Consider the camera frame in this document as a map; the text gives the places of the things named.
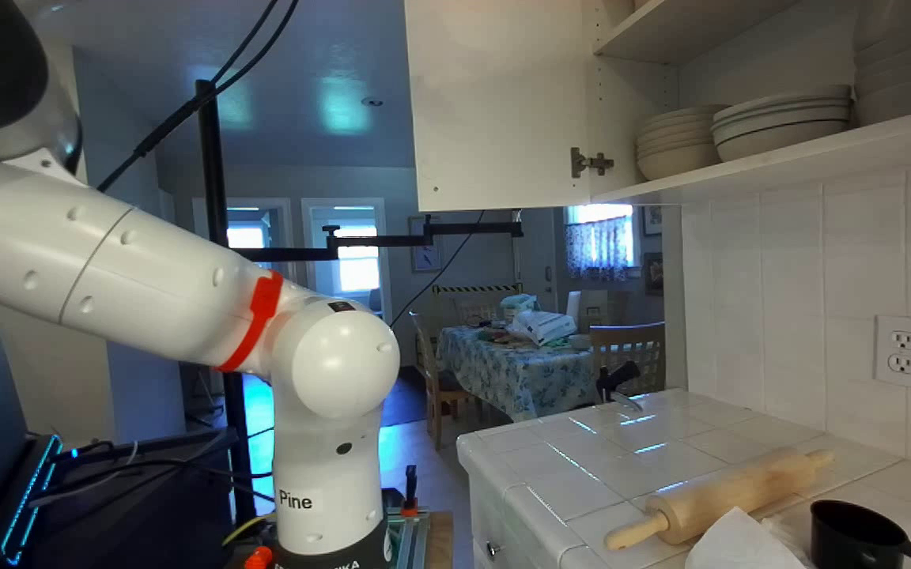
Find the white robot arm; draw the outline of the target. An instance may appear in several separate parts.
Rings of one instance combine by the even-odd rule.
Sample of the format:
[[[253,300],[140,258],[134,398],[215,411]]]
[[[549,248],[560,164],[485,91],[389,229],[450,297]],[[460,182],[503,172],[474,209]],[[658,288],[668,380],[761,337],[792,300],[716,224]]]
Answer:
[[[86,187],[77,115],[17,0],[0,0],[0,306],[275,388],[275,569],[389,569],[381,408],[391,329]]]

